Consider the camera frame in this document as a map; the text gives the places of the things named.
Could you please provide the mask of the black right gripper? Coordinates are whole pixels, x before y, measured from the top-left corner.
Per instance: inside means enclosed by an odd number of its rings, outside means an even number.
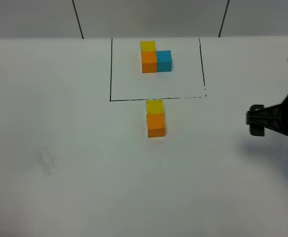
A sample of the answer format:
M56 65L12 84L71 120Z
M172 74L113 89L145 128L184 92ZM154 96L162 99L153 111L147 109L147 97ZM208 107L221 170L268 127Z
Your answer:
M284 126L288 131L288 95L284 100ZM246 113L246 124L249 125L250 135L264 136L264 129L284 134L281 119L281 105L265 108L264 105L252 105Z

